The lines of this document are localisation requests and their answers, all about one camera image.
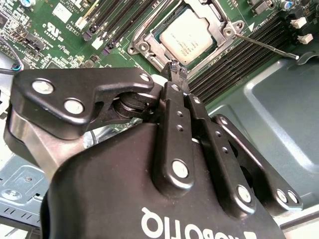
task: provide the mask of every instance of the metal pin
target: metal pin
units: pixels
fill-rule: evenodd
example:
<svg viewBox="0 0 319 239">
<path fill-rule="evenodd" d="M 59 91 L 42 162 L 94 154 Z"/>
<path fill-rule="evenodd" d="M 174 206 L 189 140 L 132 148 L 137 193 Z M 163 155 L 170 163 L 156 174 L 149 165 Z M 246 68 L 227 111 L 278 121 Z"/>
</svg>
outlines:
<svg viewBox="0 0 319 239">
<path fill-rule="evenodd" d="M 253 40 L 253 39 L 251 39 L 251 38 L 249 38 L 249 37 L 240 35 L 240 34 L 238 34 L 238 33 L 235 33 L 235 36 L 237 36 L 238 38 L 243 39 L 243 40 L 245 40 L 245 41 L 249 41 L 249 42 L 254 43 L 254 44 L 256 44 L 256 45 L 265 47 L 265 48 L 267 48 L 267 49 L 269 49 L 269 50 L 271 50 L 271 51 L 273 51 L 273 52 L 275 52 L 275 53 L 277 53 L 277 54 L 279 54 L 279 55 L 281 55 L 281 56 L 289 57 L 289 58 L 292 58 L 292 59 L 294 59 L 294 60 L 298 60 L 298 59 L 299 59 L 299 56 L 298 56 L 298 55 L 295 55 L 295 54 L 293 54 L 293 53 L 288 53 L 288 52 L 279 50 L 279 49 L 277 49 L 277 48 L 275 48 L 275 47 L 273 47 L 273 46 L 267 45 L 267 44 L 262 43 L 262 42 L 260 42 L 260 41 Z"/>
</svg>

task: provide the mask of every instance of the ram slot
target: ram slot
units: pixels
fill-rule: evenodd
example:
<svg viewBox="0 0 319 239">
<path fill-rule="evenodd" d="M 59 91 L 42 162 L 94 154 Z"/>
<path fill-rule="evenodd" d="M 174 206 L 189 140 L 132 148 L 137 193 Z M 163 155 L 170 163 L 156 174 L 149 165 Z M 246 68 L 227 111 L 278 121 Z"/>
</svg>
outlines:
<svg viewBox="0 0 319 239">
<path fill-rule="evenodd" d="M 103 6 L 97 7 L 99 9 L 96 10 L 96 13 L 98 11 L 101 11 L 97 19 L 93 22 L 93 24 L 90 26 L 90 28 L 83 34 L 83 38 L 85 41 L 89 41 L 92 39 L 93 35 L 101 29 L 102 26 L 105 25 L 109 17 L 112 15 L 114 10 L 116 10 L 123 1 L 120 0 L 112 0 L 110 4 L 104 9 L 101 10 Z"/>
<path fill-rule="evenodd" d="M 132 17 L 127 19 L 125 23 L 116 31 L 110 40 L 108 40 L 106 47 L 110 50 L 114 48 L 116 43 L 118 43 L 122 37 L 128 32 L 128 30 L 141 18 L 142 15 L 153 6 L 158 0 L 145 0 L 141 7 L 134 12 Z"/>
<path fill-rule="evenodd" d="M 263 25 L 261 29 L 252 33 L 250 37 L 252 39 L 260 41 L 265 34 L 269 33 L 278 24 L 281 24 L 281 21 L 279 21 L 279 18 L 277 16 L 275 16 L 270 21 L 268 21 L 265 25 Z M 210 68 L 204 71 L 200 76 L 198 76 L 195 80 L 193 80 L 189 84 L 189 86 L 192 88 L 193 91 L 196 90 L 198 87 L 206 83 L 207 80 L 209 80 L 215 74 L 216 71 L 219 71 L 222 65 L 225 65 L 226 62 L 232 61 L 233 59 L 237 58 L 238 56 L 240 56 L 241 52 L 247 50 L 247 48 L 251 46 L 252 46 L 252 43 L 247 41 L 242 41 L 235 47 L 235 49 L 230 51 L 226 56 L 222 57 L 222 59 L 217 61 L 214 65 L 212 65 Z"/>
<path fill-rule="evenodd" d="M 276 16 L 250 37 L 281 49 L 289 44 L 289 32 Z M 242 41 L 192 81 L 190 90 L 207 104 L 274 56 L 268 49 Z"/>
<path fill-rule="evenodd" d="M 270 32 L 266 34 L 264 38 L 262 38 L 262 42 L 271 44 L 271 41 L 274 39 L 275 36 L 278 36 L 279 32 L 283 32 L 281 28 L 271 29 Z M 232 55 L 232 58 L 230 58 L 227 62 L 224 62 L 222 67 L 219 67 L 216 71 L 209 74 L 209 77 L 204 78 L 204 80 L 206 81 L 205 84 L 201 84 L 199 87 L 196 88 L 196 90 L 194 89 L 197 94 L 202 94 L 205 90 L 207 90 L 207 88 L 211 86 L 211 83 L 209 81 L 210 79 L 219 79 L 220 75 L 233 70 L 238 62 L 244 63 L 244 61 L 249 60 L 249 58 L 246 58 L 246 56 L 260 49 L 260 46 L 255 44 L 249 44 L 248 47 L 241 47 L 241 45 L 239 45 L 238 47 L 240 47 L 241 49 L 239 52 L 237 52 L 235 55 Z"/>
<path fill-rule="evenodd" d="M 109 22 L 107 24 L 107 26 L 105 27 L 105 29 L 103 30 L 103 34 L 101 34 L 102 40 L 105 40 L 108 38 L 107 33 L 112 33 L 116 27 L 117 24 L 122 21 L 123 17 L 125 17 L 127 15 L 127 13 L 132 9 L 133 5 L 136 4 L 136 0 L 128 0 L 127 3 L 124 5 L 124 7 L 117 12 L 117 14 L 114 16 L 114 18 L 111 20 L 111 22 Z"/>
</svg>

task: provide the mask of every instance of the label sticker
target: label sticker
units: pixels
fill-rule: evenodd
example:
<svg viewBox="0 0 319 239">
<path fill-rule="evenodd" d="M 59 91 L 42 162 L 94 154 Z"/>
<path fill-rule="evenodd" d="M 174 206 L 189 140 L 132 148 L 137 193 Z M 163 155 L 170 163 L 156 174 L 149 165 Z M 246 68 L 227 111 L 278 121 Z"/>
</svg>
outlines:
<svg viewBox="0 0 319 239">
<path fill-rule="evenodd" d="M 64 23 L 66 23 L 72 16 L 72 13 L 61 3 L 58 3 L 52 13 Z"/>
</svg>

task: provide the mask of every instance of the cable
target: cable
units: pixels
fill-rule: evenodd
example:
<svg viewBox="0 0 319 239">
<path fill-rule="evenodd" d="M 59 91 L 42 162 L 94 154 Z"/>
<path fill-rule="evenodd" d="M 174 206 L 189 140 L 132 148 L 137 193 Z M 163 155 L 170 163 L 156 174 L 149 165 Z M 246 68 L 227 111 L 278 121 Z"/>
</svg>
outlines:
<svg viewBox="0 0 319 239">
<path fill-rule="evenodd" d="M 97 138 L 96 138 L 95 133 L 93 132 L 93 130 L 91 130 L 90 133 L 91 133 L 91 136 L 92 136 L 93 145 L 98 144 Z"/>
<path fill-rule="evenodd" d="M 6 74 L 6 75 L 15 75 L 17 72 L 23 71 L 24 70 L 23 62 L 18 56 L 18 54 L 15 52 L 14 48 L 1 35 L 0 35 L 0 42 L 2 42 L 7 48 L 9 48 L 9 50 L 12 52 L 12 54 L 14 55 L 14 57 L 19 63 L 19 66 L 12 70 L 0 68 L 0 73 Z"/>
<path fill-rule="evenodd" d="M 0 74 L 15 75 L 18 71 L 0 68 Z"/>
</svg>

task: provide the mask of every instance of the green circuit board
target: green circuit board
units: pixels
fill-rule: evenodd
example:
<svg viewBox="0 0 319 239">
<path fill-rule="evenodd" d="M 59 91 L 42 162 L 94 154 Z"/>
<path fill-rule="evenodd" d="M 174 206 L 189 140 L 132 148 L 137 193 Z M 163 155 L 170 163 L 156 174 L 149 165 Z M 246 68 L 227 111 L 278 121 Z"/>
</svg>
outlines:
<svg viewBox="0 0 319 239">
<path fill-rule="evenodd" d="M 121 11 L 127 2 L 123 0 L 116 11 Z M 158 71 L 142 55 L 130 55 L 127 53 L 127 48 L 136 29 L 156 10 L 160 2 L 152 5 L 141 15 L 139 21 L 127 31 L 120 44 L 117 44 L 107 56 L 101 54 L 103 46 L 99 49 L 92 47 L 96 36 L 93 36 L 90 41 L 83 39 L 83 32 L 88 29 L 90 23 L 83 29 L 76 26 L 78 19 L 92 5 L 87 0 L 36 0 L 35 6 L 29 8 L 23 7 L 19 0 L 0 0 L 0 13 L 3 19 L 3 24 L 0 24 L 0 34 L 4 35 L 17 50 L 27 68 L 78 68 L 95 55 L 98 56 L 99 61 L 93 67 L 140 67 L 149 74 L 154 74 Z M 133 14 L 142 3 L 143 1 L 137 0 L 126 17 L 130 17 L 130 14 Z M 231 21 L 241 19 L 245 22 L 246 34 L 250 34 L 253 29 L 258 28 L 263 21 L 278 11 L 276 7 L 260 15 L 254 15 L 246 0 L 219 0 L 219 3 Z M 45 48 L 40 53 L 35 54 L 12 36 L 19 25 L 25 27 L 29 33 L 45 44 Z M 5 48 L 1 49 L 10 55 Z"/>
</svg>

